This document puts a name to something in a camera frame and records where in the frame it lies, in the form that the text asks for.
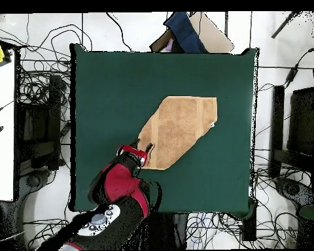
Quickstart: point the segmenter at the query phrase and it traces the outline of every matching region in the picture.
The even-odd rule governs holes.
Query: floor
[[[224,12],[204,12],[224,32]],[[301,56],[314,47],[314,14],[303,12],[301,16],[293,19],[275,39],[271,36],[289,15],[285,12],[228,12],[228,37],[235,48],[233,54],[240,54],[248,47],[259,48],[258,87],[264,84],[280,85],[285,83],[289,68],[293,67]],[[124,41],[134,51],[147,52],[149,45],[154,42],[165,30],[165,19],[172,12],[152,13],[111,13],[121,25]],[[66,26],[55,31],[52,29]],[[69,58],[69,43],[82,43],[88,50],[128,51],[122,43],[121,32],[118,26],[107,17],[105,13],[88,14],[4,14],[0,16],[0,39],[10,41],[14,39],[31,46],[43,48],[30,52],[22,50],[24,58],[23,67],[30,71],[43,67],[57,59]],[[46,49],[55,49],[57,54]],[[312,68],[314,68],[314,52],[307,54],[300,62],[300,70],[294,82],[285,91],[285,116],[289,116],[290,96],[294,90],[314,86]],[[267,128],[256,137],[256,169],[265,168],[267,164],[270,134],[270,114],[272,89],[270,85],[258,92],[258,105],[256,110],[256,133]],[[288,119],[284,123],[284,148],[288,137]],[[63,144],[70,143],[70,133],[65,137]],[[62,154],[67,166],[70,167],[70,146],[62,146]],[[32,194],[27,200],[24,221],[64,219],[64,210],[69,197],[70,171],[68,167],[61,167],[56,173],[53,183],[39,192]],[[309,184],[306,175],[298,173],[292,178]],[[270,236],[273,224],[270,213],[275,218],[281,212],[295,213],[290,201],[280,197],[274,188],[262,183],[256,189],[256,197],[261,201],[257,210],[258,229],[257,236]],[[75,213],[66,210],[66,217],[70,220]],[[224,216],[226,228],[216,228],[216,214],[191,214],[188,222],[188,249],[232,249],[232,248],[284,248],[294,247],[294,229],[297,222],[288,214],[279,216],[277,226],[281,226],[279,238],[276,235],[257,240],[253,244],[243,242],[239,244],[239,231],[237,222]],[[44,225],[26,225],[25,236],[27,240],[34,238]]]

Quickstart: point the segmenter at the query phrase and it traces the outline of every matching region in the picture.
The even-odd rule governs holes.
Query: black cable
[[[106,15],[119,27],[120,31],[121,31],[121,38],[122,38],[122,43],[128,47],[129,51],[132,52],[133,50],[124,42],[124,38],[123,38],[123,30],[120,26],[120,24],[112,17],[109,15],[108,12],[106,12]]]
[[[275,229],[275,231],[276,231],[278,241],[283,245],[284,248],[287,248],[287,247],[281,242],[281,238],[280,238],[280,236],[279,236],[279,234],[278,234],[278,230],[277,230],[277,220],[278,220],[278,218],[279,218],[280,216],[282,216],[282,215],[284,215],[284,214],[288,214],[288,215],[290,215],[290,216],[293,216],[293,217],[294,217],[295,219],[297,219],[297,220],[298,220],[298,218],[297,218],[295,215],[291,214],[290,212],[281,212],[280,214],[278,214],[278,215],[275,217],[274,229]]]
[[[200,44],[199,44],[199,36],[200,36],[200,33],[201,33],[201,19],[202,19],[202,12],[200,12],[199,33],[198,33],[198,48],[199,48],[199,53],[201,53],[201,51],[200,51]]]
[[[29,44],[25,44],[24,42],[19,42],[19,41],[16,41],[16,40],[14,40],[14,39],[10,39],[10,38],[8,38],[8,37],[1,37],[2,39],[6,39],[6,40],[9,40],[9,41],[14,41],[14,42],[17,42],[18,44],[21,44],[21,46],[24,46],[24,47],[38,47],[38,46],[33,46],[33,45],[29,45]],[[47,51],[51,51],[51,52],[53,52],[53,50],[51,50],[51,49],[47,49],[47,48],[44,48],[44,47],[40,47],[40,49],[43,49],[43,50],[47,50]],[[58,51],[56,51],[57,52],[57,54],[61,54],[61,55],[64,55],[64,56],[67,56],[67,57],[71,57],[70,55],[67,55],[67,54],[64,54],[64,53],[61,53],[61,52],[58,52]]]
[[[271,126],[272,126],[272,125],[268,126],[267,128],[263,129],[262,131],[258,132],[258,133],[255,135],[255,137],[257,137],[259,134],[261,134],[261,133],[264,132],[265,130],[269,129]]]
[[[64,208],[64,218],[65,218],[66,221],[67,221],[67,218],[66,218],[66,209],[67,209],[68,206],[69,206],[70,196],[71,196],[71,191],[69,192],[69,197],[67,198],[66,206],[65,206],[65,208]]]
[[[204,250],[207,248],[208,244],[214,239],[215,235],[217,234],[217,230],[215,231],[215,234],[212,235],[211,238],[207,242],[205,242],[205,246],[203,247]]]
[[[198,218],[198,217],[193,217],[193,216],[192,216],[192,217],[188,217],[186,225],[187,225],[188,222],[189,222],[191,219],[193,219],[193,218]],[[195,232],[199,229],[199,228],[198,228],[198,223],[197,223],[197,222],[193,222],[193,223],[190,224],[189,227],[187,227],[186,232],[191,228],[191,226],[192,226],[193,224],[196,224],[196,229],[195,229],[191,234],[189,234],[188,237],[186,237],[186,240],[188,240],[189,238],[191,238],[191,237],[195,234]]]
[[[0,108],[0,112],[4,109],[4,108],[6,108],[9,104],[12,104],[14,102],[14,100],[13,101],[11,101],[11,102],[9,102],[8,104],[6,104],[5,106],[3,106],[3,107],[1,107]]]
[[[81,44],[84,45],[84,13],[81,13]]]
[[[249,48],[251,48],[251,33],[253,29],[253,12],[250,14],[250,38],[249,38]]]
[[[246,249],[251,249],[249,247],[247,247],[246,245],[244,245],[237,237],[237,233],[235,233],[233,230],[231,230],[229,227],[227,227],[227,229],[230,230],[230,232],[232,232],[233,237],[236,239],[236,241],[243,247],[245,247]]]
[[[294,169],[293,167],[284,167],[284,168],[288,168],[289,170],[291,170],[291,169]],[[288,172],[286,172],[285,173],[285,177],[287,177],[287,175],[291,175],[291,174],[294,174],[296,171],[292,171],[292,172],[290,172],[290,173],[288,173]],[[264,176],[264,177],[267,177],[268,176],[268,170],[267,169],[258,169],[257,170],[257,177],[259,177],[259,176]],[[260,240],[260,239],[267,239],[267,240],[273,240],[273,241],[276,241],[277,242],[277,244],[275,245],[275,248],[277,248],[277,246],[279,245],[279,243],[280,244],[282,244],[282,246],[283,246],[283,248],[286,248],[286,246],[283,244],[283,242],[282,242],[282,238],[281,238],[281,236],[279,235],[279,231],[283,231],[284,232],[284,234],[285,234],[285,239],[286,239],[286,237],[287,237],[287,235],[289,235],[290,237],[292,237],[293,239],[295,238],[295,234],[294,234],[294,236],[293,235],[290,235],[288,232],[286,232],[278,223],[277,223],[277,219],[278,219],[278,217],[280,217],[282,214],[285,214],[285,213],[281,213],[281,214],[279,214],[276,218],[275,218],[275,220],[273,221],[273,216],[272,216],[272,214],[271,214],[271,211],[268,209],[268,207],[266,207],[265,205],[263,205],[263,203],[262,203],[262,206],[261,207],[265,207],[268,211],[269,211],[269,214],[270,214],[270,216],[271,216],[271,220],[270,221],[267,221],[267,222],[260,222],[258,225],[257,225],[257,227],[258,226],[260,226],[260,225],[264,225],[264,226],[266,226],[265,225],[265,223],[271,223],[272,224],[272,226],[273,226],[273,228],[270,228],[271,230],[272,230],[272,234],[271,235],[268,235],[268,236],[263,236],[263,237],[259,237],[259,238],[257,238],[257,240]],[[269,239],[270,237],[272,237],[272,236],[274,236],[274,235],[277,235],[277,238],[278,238],[278,240],[275,240],[275,239]]]
[[[60,156],[61,156],[61,158],[63,159],[63,161],[64,161],[66,167],[71,171],[70,167],[67,165],[66,161],[64,160],[64,157],[63,157],[63,154],[62,154],[61,150],[60,150]]]
[[[264,87],[264,86],[267,86],[267,85],[270,85],[270,87],[269,87],[269,88],[266,88],[266,89],[263,89],[263,87]],[[264,91],[264,90],[270,90],[270,89],[272,89],[272,88],[275,87],[275,86],[277,86],[277,85],[273,85],[273,84],[267,83],[267,84],[264,84],[258,91],[259,91],[259,92],[262,92],[262,91]]]
[[[27,27],[26,27],[26,30],[27,30],[27,44],[29,42],[29,32],[28,32],[28,25],[29,25],[29,14],[27,14],[28,16],[28,20],[27,20]],[[26,58],[27,56],[27,48],[25,48],[25,52],[24,52],[24,59]]]
[[[291,232],[293,239],[296,241],[297,234],[296,234],[295,230],[293,230],[290,226],[288,227],[288,230]]]
[[[24,225],[38,225],[38,224],[49,224],[48,222],[50,221],[54,221],[54,220],[59,220],[59,221],[63,221],[61,218],[51,218],[49,220],[34,220],[32,222],[24,222]]]
[[[59,34],[57,34],[57,35],[55,35],[54,37],[51,38],[50,43],[51,43],[52,49],[54,49],[54,44],[52,43],[52,41],[53,41],[56,37],[58,37],[59,35],[64,34],[64,33],[66,33],[66,32],[73,32],[73,33],[75,33],[76,36],[78,37],[79,43],[82,44],[79,35],[78,35],[75,31],[73,31],[73,30],[65,30],[65,31],[62,31],[61,33],[59,33]],[[54,49],[54,54],[55,54],[56,59],[59,60],[58,57],[57,57],[57,53],[56,53],[55,49]]]
[[[81,30],[81,28],[77,27],[75,24],[68,24],[68,25],[64,25],[64,26],[61,26],[61,27],[58,27],[58,28],[55,28],[55,29],[52,29],[51,31],[49,31],[48,35],[45,37],[45,39],[43,40],[43,42],[40,44],[40,46],[36,47],[36,49],[33,49],[31,50],[31,52],[36,52],[38,49],[41,48],[41,46],[43,45],[43,43],[45,43],[45,41],[47,40],[47,38],[49,38],[49,35],[51,34],[51,32],[53,31],[56,31],[56,30],[59,30],[59,29],[62,29],[62,28],[66,28],[66,27],[69,27],[69,26],[73,26],[73,27],[76,27],[79,31],[81,31],[83,34],[85,34],[89,40],[90,40],[90,44],[91,44],[91,51],[93,50],[93,43],[92,43],[92,40],[90,38],[90,36],[88,36],[83,30]]]
[[[63,27],[68,27],[68,26],[70,26],[70,25],[62,26],[62,27],[59,27],[56,29],[60,29]],[[61,35],[62,33],[65,33],[68,31],[73,31],[73,30],[66,30],[66,31],[61,32],[58,35]],[[33,49],[32,52],[36,52],[37,49],[39,49],[41,47],[41,45],[36,47],[36,49]],[[66,58],[58,59],[57,52],[54,49],[53,43],[52,43],[52,48],[53,48],[53,53],[55,53],[57,62],[53,63],[52,65],[50,65],[48,62],[46,62],[50,66],[50,68],[52,69],[51,71],[49,71],[49,73],[47,71],[45,71],[44,64],[42,62],[41,62],[42,66],[43,66],[42,70],[36,69],[36,63],[37,63],[36,61],[34,62],[34,68],[35,68],[34,71],[26,71],[26,70],[24,70],[24,68],[22,68],[22,77],[21,77],[21,89],[22,89],[22,91],[20,93],[21,94],[21,102],[29,101],[32,104],[38,104],[38,105],[44,105],[45,104],[45,105],[47,105],[48,104],[48,93],[51,89],[53,89],[50,87],[48,79],[50,78],[50,75],[53,75],[54,73],[61,74],[62,75],[61,78],[63,80],[63,83],[65,84],[66,88],[69,88],[69,82],[66,82],[65,78],[68,79],[68,81],[69,81],[69,65],[70,65],[70,63]],[[59,69],[59,67],[58,67],[58,70],[56,70],[54,68],[55,64],[57,64],[57,66],[59,64],[64,65],[66,67],[66,70],[62,71]],[[60,120],[63,122],[69,121],[69,120],[62,119],[62,117],[64,117],[66,110],[69,108],[67,106],[68,100],[66,98],[66,94],[67,94],[67,92],[65,91],[66,88],[63,88],[60,91],[60,93],[61,93],[60,103],[54,103],[54,105],[51,107],[51,109],[49,111],[49,115],[51,117],[54,117],[52,115],[52,112],[55,111],[56,109],[60,109],[60,113],[61,113]]]
[[[301,56],[301,58],[299,59],[299,61],[295,64],[295,66],[290,70],[290,72],[288,73],[287,77],[286,77],[286,82],[287,82],[287,86],[286,88],[290,85],[291,82],[293,82],[296,74],[298,73],[298,67],[299,64],[301,62],[301,60],[304,58],[304,56],[306,56],[308,53],[313,52],[314,51],[314,47],[310,48],[304,55]]]
[[[45,236],[47,237],[51,237],[50,234],[44,234],[46,231],[52,231],[53,232],[53,227],[58,227],[58,226],[61,226],[63,227],[63,222],[65,222],[65,225],[67,224],[67,221],[65,220],[60,220],[58,223],[47,223],[47,225],[42,229],[40,230],[40,232],[38,232],[36,234],[36,236],[34,236],[34,238],[32,238],[28,244],[27,244],[27,249],[28,250],[31,250],[31,247],[33,246],[33,244],[35,243],[35,241],[37,239],[43,239],[43,240],[46,240]]]
[[[265,249],[265,245],[263,245],[263,243],[259,240],[256,240],[256,242],[260,243],[262,245],[261,249]]]

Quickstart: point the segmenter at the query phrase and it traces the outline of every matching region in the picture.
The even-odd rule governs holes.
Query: cardboard box
[[[229,53],[234,49],[234,45],[229,38],[204,13],[202,13],[201,23],[200,12],[193,14],[190,17],[190,22],[197,34],[200,30],[199,38],[209,53]],[[171,38],[174,39],[175,36],[169,29],[150,45],[151,51],[159,52]]]

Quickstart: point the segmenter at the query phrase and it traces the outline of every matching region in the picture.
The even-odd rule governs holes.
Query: white floor tile
[[[54,174],[50,175],[48,182],[51,182],[53,178]],[[70,180],[69,169],[65,166],[61,167],[57,171],[53,183],[28,197],[24,210],[24,221],[64,219],[64,209],[69,198]],[[71,218],[72,214],[67,209],[67,217]]]
[[[241,54],[249,47],[251,12],[229,12],[228,38],[235,48],[232,54]]]
[[[27,41],[29,41],[29,45],[38,47],[52,29],[69,24],[74,24],[81,29],[81,18],[81,14],[30,14],[28,23],[27,14],[6,14],[5,20],[0,22],[0,28],[2,36],[5,35],[3,37],[6,38],[3,39],[4,41],[16,44],[16,42],[10,41],[8,39],[16,39],[13,37],[13,35],[18,34],[17,37],[21,40],[20,42],[25,44]],[[68,27],[52,31],[49,35],[49,38],[47,38],[41,46],[45,49],[33,48],[34,50],[37,49],[37,51],[27,51],[26,59],[42,59],[43,57],[45,59],[56,59],[56,55],[52,52],[53,49],[55,49],[57,52],[62,53],[57,54],[58,58],[66,57],[69,60],[69,44],[79,43],[82,38],[82,31],[80,31],[78,28],[70,25]],[[58,35],[63,31],[66,31],[64,35],[60,35],[51,41],[51,38],[54,35]],[[25,50],[21,51],[22,58],[25,55],[24,52]]]
[[[233,235],[229,235],[226,232],[217,231],[217,234],[214,235],[213,241],[211,241],[211,247],[215,250],[238,249],[239,243]]]
[[[294,18],[275,39],[271,38],[289,13],[253,12],[251,47],[260,48],[261,66],[293,67],[303,54],[314,47],[314,24],[305,16]],[[300,67],[314,68],[314,52],[305,56]]]
[[[166,31],[166,12],[109,15],[121,26],[124,42],[136,52],[150,52],[149,46]],[[122,43],[120,28],[104,12],[84,14],[84,31],[91,36],[95,51],[130,51]]]
[[[226,21],[224,12],[203,12],[203,13],[205,13],[206,16],[218,27],[218,29],[224,33],[224,26]]]

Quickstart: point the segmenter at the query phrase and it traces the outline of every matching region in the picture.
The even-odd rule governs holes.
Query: brown paper
[[[139,149],[154,145],[143,168],[171,167],[216,121],[216,97],[166,97],[139,134]]]

